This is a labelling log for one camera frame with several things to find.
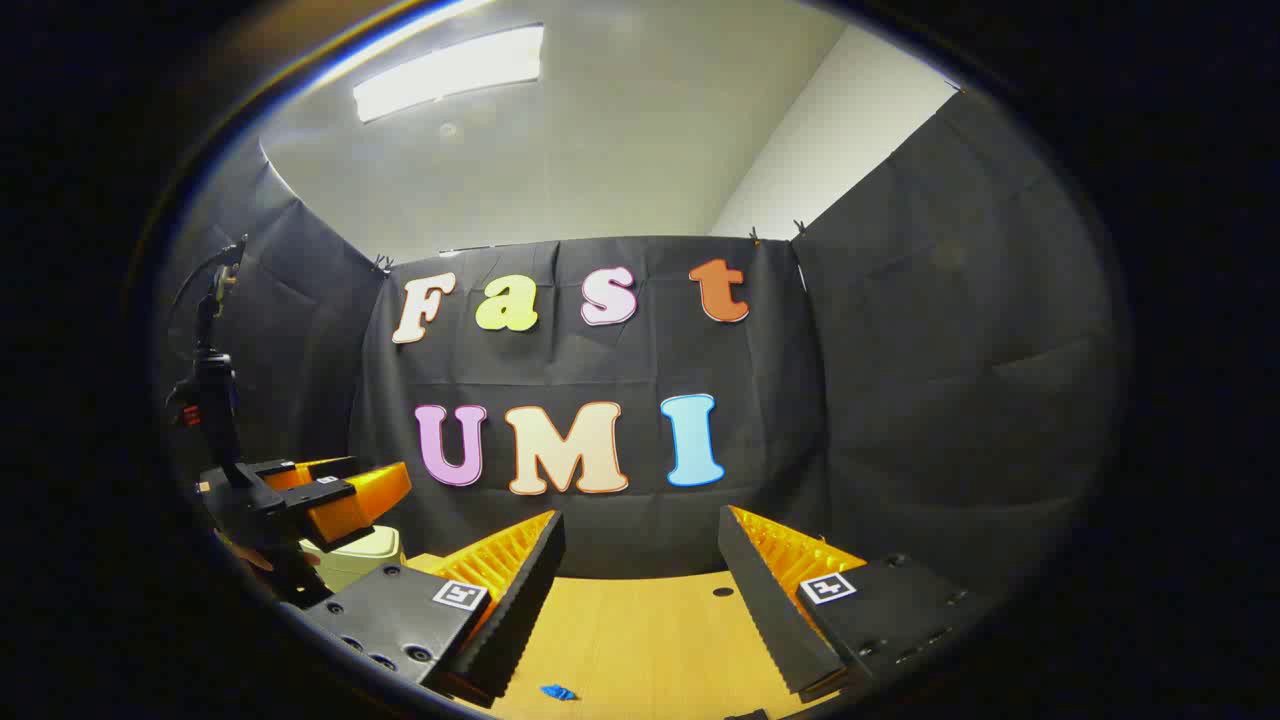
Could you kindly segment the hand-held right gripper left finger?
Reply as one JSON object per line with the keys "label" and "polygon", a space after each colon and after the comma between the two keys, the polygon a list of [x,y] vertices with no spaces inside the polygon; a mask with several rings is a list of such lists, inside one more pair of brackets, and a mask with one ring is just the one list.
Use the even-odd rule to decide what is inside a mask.
{"label": "hand-held right gripper left finger", "polygon": [[564,555],[564,519],[541,512],[421,570],[383,562],[283,618],[358,683],[412,705],[506,694]]}

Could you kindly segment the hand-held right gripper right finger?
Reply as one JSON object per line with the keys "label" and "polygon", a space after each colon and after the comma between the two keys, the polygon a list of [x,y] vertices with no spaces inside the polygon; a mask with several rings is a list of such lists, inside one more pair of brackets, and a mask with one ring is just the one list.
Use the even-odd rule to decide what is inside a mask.
{"label": "hand-held right gripper right finger", "polygon": [[860,559],[732,505],[717,542],[783,683],[805,701],[888,685],[995,606],[905,553]]}

